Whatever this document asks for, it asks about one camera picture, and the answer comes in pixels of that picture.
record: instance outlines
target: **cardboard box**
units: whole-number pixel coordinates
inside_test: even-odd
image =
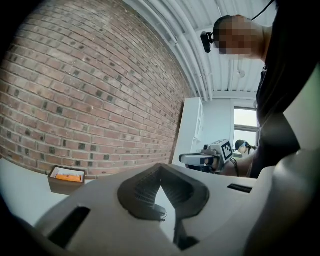
[[[65,175],[81,175],[81,181],[68,181],[57,179],[57,174]],[[52,193],[70,195],[73,191],[81,188],[85,184],[86,173],[81,169],[65,168],[62,166],[54,166],[48,175],[49,186]]]

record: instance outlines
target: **forearm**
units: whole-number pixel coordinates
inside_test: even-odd
[[[246,158],[237,158],[237,167],[239,170],[239,176],[240,177],[246,177],[248,174],[248,171],[251,167],[252,161],[256,155],[256,151],[250,154]],[[226,176],[237,176],[236,168],[234,164],[231,161],[228,161],[225,166],[223,171],[221,172],[221,175],[226,175]]]

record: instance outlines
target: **black camera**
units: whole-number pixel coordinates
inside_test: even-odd
[[[211,45],[213,44],[214,40],[212,39],[212,33],[211,32],[202,32],[201,33],[201,41],[204,47],[205,52],[208,54],[211,52]]]

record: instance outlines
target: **white ceiling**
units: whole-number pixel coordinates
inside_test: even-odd
[[[178,59],[196,97],[212,99],[256,98],[261,60],[237,60],[220,55],[213,46],[206,53],[200,34],[212,32],[215,21],[225,15],[252,19],[270,0],[124,0],[160,34]],[[272,26],[276,16],[273,3],[255,21]]]

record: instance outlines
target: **window pane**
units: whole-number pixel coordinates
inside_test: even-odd
[[[257,145],[257,133],[254,131],[234,130],[233,149],[236,148],[236,142],[243,140],[248,142],[251,146]]]
[[[258,127],[257,112],[255,110],[234,109],[234,124]]]

